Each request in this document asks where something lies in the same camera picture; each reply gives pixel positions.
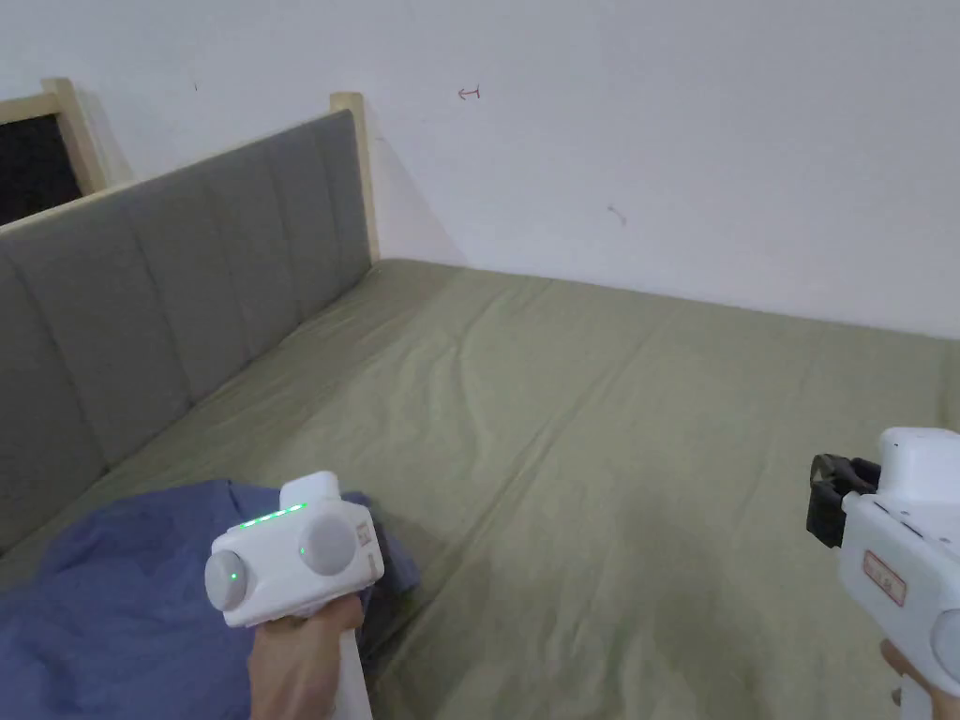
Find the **green bed sheet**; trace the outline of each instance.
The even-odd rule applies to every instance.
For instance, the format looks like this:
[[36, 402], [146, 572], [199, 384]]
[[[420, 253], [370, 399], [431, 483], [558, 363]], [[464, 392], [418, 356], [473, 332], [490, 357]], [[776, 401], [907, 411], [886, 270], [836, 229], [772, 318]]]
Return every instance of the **green bed sheet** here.
[[381, 262], [0, 582], [117, 497], [329, 468], [423, 571], [378, 718], [893, 718], [878, 629], [804, 530], [807, 471], [953, 426], [958, 371], [925, 337]]

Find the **hand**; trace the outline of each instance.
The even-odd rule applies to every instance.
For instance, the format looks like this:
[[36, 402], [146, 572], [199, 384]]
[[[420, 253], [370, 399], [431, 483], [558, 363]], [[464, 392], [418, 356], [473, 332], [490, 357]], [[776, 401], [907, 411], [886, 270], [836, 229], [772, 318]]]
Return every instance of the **hand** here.
[[251, 720], [316, 720], [333, 711], [340, 682], [340, 635], [363, 623], [356, 595], [306, 620], [283, 617], [256, 629], [247, 660]]
[[[880, 643], [880, 654], [898, 675], [906, 675], [917, 681], [917, 684], [926, 690], [933, 701], [933, 720], [960, 720], [960, 698], [947, 695], [939, 687], [934, 687], [921, 675], [917, 668], [903, 656], [890, 640]], [[900, 690], [894, 690], [894, 703], [900, 705]]]

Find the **controller label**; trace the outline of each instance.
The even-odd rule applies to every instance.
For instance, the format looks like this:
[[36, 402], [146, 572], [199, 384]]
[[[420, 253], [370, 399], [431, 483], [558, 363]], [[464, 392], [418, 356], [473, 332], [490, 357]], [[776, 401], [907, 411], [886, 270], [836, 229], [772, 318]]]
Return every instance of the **controller label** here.
[[876, 586], [887, 593], [887, 596], [903, 607], [906, 600], [906, 583], [883, 560], [870, 550], [863, 554], [863, 571], [867, 577], [876, 583]]
[[370, 525], [368, 525], [366, 522], [357, 525], [357, 539], [360, 541], [360, 547], [373, 542], [372, 535], [373, 533], [371, 532]]

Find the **green led light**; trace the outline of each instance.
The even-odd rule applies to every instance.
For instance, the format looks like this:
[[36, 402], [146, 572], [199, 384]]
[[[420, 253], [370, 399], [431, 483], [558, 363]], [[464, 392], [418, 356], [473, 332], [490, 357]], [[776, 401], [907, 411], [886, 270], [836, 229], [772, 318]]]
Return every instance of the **green led light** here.
[[240, 527], [251, 527], [252, 525], [255, 525], [258, 522], [269, 520], [271, 517], [280, 517], [281, 515], [286, 515], [287, 513], [293, 513], [295, 510], [300, 510], [301, 508], [305, 508], [305, 507], [306, 507], [306, 503], [301, 502], [301, 504], [294, 505], [292, 507], [287, 508], [286, 510], [277, 510], [275, 513], [270, 513], [269, 515], [264, 515], [263, 517], [255, 517], [253, 520], [248, 520], [247, 522], [241, 523]]

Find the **upholstered headboard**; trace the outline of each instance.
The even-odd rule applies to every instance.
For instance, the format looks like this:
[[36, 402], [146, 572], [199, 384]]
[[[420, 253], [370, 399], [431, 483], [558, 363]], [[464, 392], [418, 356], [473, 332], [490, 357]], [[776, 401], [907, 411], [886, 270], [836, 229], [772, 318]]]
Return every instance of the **upholstered headboard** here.
[[370, 268], [356, 114], [0, 228], [0, 550]]

